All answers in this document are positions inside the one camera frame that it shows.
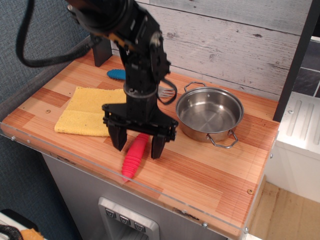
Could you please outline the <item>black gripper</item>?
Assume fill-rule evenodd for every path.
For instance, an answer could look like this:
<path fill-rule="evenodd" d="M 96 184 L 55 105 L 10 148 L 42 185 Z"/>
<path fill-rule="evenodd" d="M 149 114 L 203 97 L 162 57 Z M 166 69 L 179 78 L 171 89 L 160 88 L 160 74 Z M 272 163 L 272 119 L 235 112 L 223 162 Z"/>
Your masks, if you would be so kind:
<path fill-rule="evenodd" d="M 159 159 L 166 142 L 176 138 L 178 122 L 158 107 L 157 96 L 126 97 L 126 103 L 104 104 L 103 121 L 113 146 L 121 151 L 127 142 L 127 130 L 152 135 L 151 158 Z"/>

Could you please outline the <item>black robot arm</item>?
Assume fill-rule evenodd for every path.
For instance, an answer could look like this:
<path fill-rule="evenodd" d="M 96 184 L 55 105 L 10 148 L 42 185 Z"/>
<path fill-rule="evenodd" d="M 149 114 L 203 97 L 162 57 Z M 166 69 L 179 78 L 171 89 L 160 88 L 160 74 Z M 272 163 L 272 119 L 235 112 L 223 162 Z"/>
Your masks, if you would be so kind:
<path fill-rule="evenodd" d="M 158 159 L 176 137 L 178 122 L 158 107 L 159 84 L 166 82 L 170 62 L 160 25 L 134 0 L 70 0 L 70 11 L 90 34 L 114 42 L 126 79 L 125 103 L 107 103 L 104 123 L 113 146 L 122 150 L 127 130 L 152 136 L 151 157 Z"/>

